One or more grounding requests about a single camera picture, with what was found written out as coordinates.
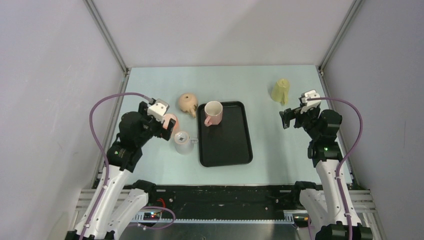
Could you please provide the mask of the yellow mug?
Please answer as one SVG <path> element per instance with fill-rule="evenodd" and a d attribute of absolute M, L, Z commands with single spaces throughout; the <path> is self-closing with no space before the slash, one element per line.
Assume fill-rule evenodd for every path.
<path fill-rule="evenodd" d="M 290 82 L 288 79 L 279 79 L 272 88 L 271 99 L 274 102 L 286 105 L 289 102 Z"/>

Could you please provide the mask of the pink mug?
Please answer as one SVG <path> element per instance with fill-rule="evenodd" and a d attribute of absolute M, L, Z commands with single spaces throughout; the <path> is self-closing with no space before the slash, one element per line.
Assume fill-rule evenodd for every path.
<path fill-rule="evenodd" d="M 209 101 L 205 107 L 205 120 L 206 127 L 219 125 L 223 118 L 223 105 L 219 101 Z"/>

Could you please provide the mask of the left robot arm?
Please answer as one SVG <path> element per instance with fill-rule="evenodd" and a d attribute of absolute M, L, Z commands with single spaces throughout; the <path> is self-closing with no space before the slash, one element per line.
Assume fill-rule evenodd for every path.
<path fill-rule="evenodd" d="M 175 120 L 163 126 L 168 109 L 168 103 L 153 99 L 149 103 L 141 102 L 138 111 L 127 112 L 121 117 L 119 132 L 106 153 L 108 163 L 103 168 L 99 185 L 80 222 L 67 232 L 67 240 L 117 240 L 139 210 L 156 206 L 155 184 L 137 180 L 124 202 L 115 207 L 142 157 L 142 147 L 152 137 L 166 141 L 171 138 Z"/>

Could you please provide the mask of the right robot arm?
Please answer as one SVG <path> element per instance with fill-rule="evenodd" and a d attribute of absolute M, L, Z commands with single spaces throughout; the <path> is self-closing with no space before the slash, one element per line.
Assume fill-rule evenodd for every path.
<path fill-rule="evenodd" d="M 372 230 L 358 217 L 343 176 L 342 152 L 336 142 L 342 116 L 318 106 L 301 110 L 298 107 L 281 111 L 282 126 L 287 129 L 294 120 L 295 128 L 303 128 L 311 138 L 307 156 L 323 190 L 317 190 L 313 182 L 297 181 L 296 191 L 290 195 L 291 204 L 307 210 L 309 236 L 313 240 L 372 240 Z"/>

